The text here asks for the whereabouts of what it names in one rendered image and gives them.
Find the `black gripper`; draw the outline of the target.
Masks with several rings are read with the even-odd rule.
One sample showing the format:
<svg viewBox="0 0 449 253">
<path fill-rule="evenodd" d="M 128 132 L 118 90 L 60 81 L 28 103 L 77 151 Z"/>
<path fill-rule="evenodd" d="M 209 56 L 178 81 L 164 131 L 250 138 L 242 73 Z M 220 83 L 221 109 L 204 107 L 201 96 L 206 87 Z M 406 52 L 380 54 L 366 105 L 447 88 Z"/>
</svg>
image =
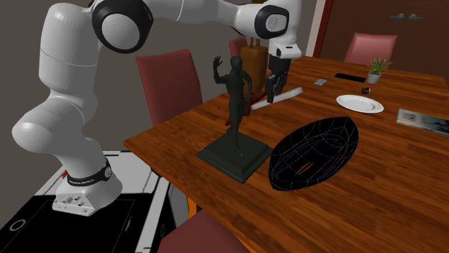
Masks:
<svg viewBox="0 0 449 253">
<path fill-rule="evenodd" d="M 278 92 L 281 93 L 285 84 L 291 60 L 282 59 L 274 55 L 270 55 L 268 59 L 268 69 L 271 72 L 271 77 L 266 79 L 265 93 L 267 95 L 267 102 L 273 103 L 274 92 L 278 86 Z"/>
</svg>

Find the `dark human figure statue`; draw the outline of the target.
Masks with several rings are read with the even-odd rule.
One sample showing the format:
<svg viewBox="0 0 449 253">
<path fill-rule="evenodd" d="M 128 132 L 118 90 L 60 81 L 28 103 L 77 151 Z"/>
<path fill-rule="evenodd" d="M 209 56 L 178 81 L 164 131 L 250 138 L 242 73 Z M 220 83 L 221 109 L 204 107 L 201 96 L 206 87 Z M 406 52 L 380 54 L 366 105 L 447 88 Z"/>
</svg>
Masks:
<svg viewBox="0 0 449 253">
<path fill-rule="evenodd" d="M 242 69 L 242 59 L 230 59 L 231 71 L 226 75 L 218 73 L 221 57 L 213 61 L 214 81 L 224 84 L 230 96 L 228 111 L 230 127 L 220 138 L 197 153 L 197 157 L 239 183 L 244 183 L 271 155 L 272 149 L 257 139 L 239 131 L 245 115 L 245 107 L 250 105 L 250 97 L 243 92 L 244 83 L 252 88 L 251 77 Z"/>
</svg>

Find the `red upholstered chair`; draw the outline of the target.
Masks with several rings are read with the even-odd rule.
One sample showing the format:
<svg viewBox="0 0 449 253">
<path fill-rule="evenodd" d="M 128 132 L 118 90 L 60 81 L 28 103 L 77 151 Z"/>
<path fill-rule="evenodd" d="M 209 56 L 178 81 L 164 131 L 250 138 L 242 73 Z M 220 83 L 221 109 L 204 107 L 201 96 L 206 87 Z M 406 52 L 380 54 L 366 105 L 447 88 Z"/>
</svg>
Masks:
<svg viewBox="0 0 449 253">
<path fill-rule="evenodd" d="M 391 59 L 397 35 L 363 34 L 355 32 L 344 62 L 370 65 L 373 59 Z"/>
<path fill-rule="evenodd" d="M 154 127 L 203 103 L 190 50 L 135 59 Z"/>
<path fill-rule="evenodd" d="M 205 210 L 165 236 L 157 253 L 250 253 L 250 250 Z"/>
<path fill-rule="evenodd" d="M 230 54 L 232 57 L 239 56 L 240 51 L 243 47 L 248 46 L 248 41 L 246 36 L 239 36 L 233 40 L 229 41 Z"/>
</svg>

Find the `black flat phone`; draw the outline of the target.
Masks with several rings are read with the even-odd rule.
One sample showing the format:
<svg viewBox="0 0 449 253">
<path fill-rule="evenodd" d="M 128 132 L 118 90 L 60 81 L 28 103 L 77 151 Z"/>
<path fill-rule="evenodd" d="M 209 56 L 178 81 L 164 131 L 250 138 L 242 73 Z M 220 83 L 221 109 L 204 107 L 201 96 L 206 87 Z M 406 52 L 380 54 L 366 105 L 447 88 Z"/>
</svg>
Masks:
<svg viewBox="0 0 449 253">
<path fill-rule="evenodd" d="M 348 75 L 348 74 L 344 74 L 344 73 L 337 73 L 335 75 L 335 77 L 344 79 L 344 80 L 348 80 L 348 81 L 355 81 L 355 82 L 359 82 L 359 83 L 364 83 L 366 81 L 366 78 L 364 78 L 364 77 L 360 77 L 360 76 L 356 76 L 356 75 Z"/>
</svg>

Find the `black bowl with grid lines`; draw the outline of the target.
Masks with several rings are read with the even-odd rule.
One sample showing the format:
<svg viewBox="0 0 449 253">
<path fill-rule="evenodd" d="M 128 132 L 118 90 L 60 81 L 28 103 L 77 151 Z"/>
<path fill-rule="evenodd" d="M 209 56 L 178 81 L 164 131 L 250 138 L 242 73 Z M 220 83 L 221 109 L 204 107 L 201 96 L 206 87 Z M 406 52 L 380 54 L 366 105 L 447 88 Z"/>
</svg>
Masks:
<svg viewBox="0 0 449 253">
<path fill-rule="evenodd" d="M 358 141 L 358 128 L 348 116 L 320 119 L 294 130 L 271 153 L 271 187 L 293 191 L 331 178 L 353 156 Z"/>
</svg>

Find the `white plate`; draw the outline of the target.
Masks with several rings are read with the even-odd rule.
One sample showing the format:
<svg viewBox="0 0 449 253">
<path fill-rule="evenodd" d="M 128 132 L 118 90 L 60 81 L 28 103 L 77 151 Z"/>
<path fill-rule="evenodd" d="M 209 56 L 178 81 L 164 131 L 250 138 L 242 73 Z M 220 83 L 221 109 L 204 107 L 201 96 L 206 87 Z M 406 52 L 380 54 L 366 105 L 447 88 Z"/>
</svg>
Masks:
<svg viewBox="0 0 449 253">
<path fill-rule="evenodd" d="M 377 114 L 384 110 L 378 101 L 357 95 L 341 95 L 336 101 L 344 108 L 364 114 Z"/>
</svg>

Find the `green plant in white pot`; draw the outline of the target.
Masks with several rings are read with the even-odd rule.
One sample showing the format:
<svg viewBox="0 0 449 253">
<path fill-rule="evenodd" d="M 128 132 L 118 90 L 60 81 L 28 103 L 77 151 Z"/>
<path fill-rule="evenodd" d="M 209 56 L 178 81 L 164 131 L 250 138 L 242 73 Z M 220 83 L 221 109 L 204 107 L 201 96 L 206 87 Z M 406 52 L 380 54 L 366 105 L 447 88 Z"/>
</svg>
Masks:
<svg viewBox="0 0 449 253">
<path fill-rule="evenodd" d="M 391 62 L 389 62 L 386 58 L 372 59 L 371 64 L 368 66 L 371 69 L 371 71 L 368 73 L 366 81 L 371 84 L 377 83 L 381 77 L 381 73 L 387 70 L 390 64 Z"/>
</svg>

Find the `grey book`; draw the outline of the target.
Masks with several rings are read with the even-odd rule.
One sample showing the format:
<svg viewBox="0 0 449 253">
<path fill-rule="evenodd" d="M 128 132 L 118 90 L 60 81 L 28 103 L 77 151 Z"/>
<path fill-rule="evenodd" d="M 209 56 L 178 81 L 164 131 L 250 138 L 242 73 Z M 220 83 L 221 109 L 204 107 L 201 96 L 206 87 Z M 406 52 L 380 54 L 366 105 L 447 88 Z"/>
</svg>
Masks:
<svg viewBox="0 0 449 253">
<path fill-rule="evenodd" d="M 396 122 L 398 124 L 423 129 L 425 131 L 449 137 L 449 120 L 447 119 L 441 119 L 414 111 L 399 109 Z"/>
</svg>

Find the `wooden dining table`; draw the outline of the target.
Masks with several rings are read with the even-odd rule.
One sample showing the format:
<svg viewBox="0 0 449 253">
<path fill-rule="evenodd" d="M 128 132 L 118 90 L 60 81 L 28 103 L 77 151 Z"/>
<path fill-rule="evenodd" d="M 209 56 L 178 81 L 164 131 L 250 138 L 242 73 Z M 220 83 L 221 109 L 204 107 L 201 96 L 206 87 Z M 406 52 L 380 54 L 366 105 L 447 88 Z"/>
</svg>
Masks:
<svg viewBox="0 0 449 253">
<path fill-rule="evenodd" d="M 301 95 L 255 110 L 242 133 L 275 146 L 310 122 L 349 116 L 360 140 L 350 161 L 318 185 L 272 189 L 261 165 L 239 183 L 197 157 L 225 132 L 222 94 L 124 145 L 258 253 L 449 253 L 449 137 L 397 124 L 399 109 L 449 119 L 449 89 L 439 76 L 384 72 L 370 97 L 379 114 L 359 114 L 336 98 L 362 84 L 362 65 L 303 57 L 291 64 L 287 89 Z M 325 79 L 323 86 L 315 85 Z"/>
</svg>

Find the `black and white robot stand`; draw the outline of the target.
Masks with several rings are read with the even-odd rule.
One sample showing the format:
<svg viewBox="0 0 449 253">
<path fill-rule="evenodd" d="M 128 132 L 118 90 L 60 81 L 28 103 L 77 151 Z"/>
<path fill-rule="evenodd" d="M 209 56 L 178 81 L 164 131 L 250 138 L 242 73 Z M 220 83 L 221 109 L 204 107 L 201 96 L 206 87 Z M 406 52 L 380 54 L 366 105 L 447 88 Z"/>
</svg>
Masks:
<svg viewBox="0 0 449 253">
<path fill-rule="evenodd" d="M 106 151 L 122 194 L 91 216 L 53 210 L 59 169 L 0 229 L 0 253 L 157 253 L 189 217 L 187 197 L 130 151 Z"/>
</svg>

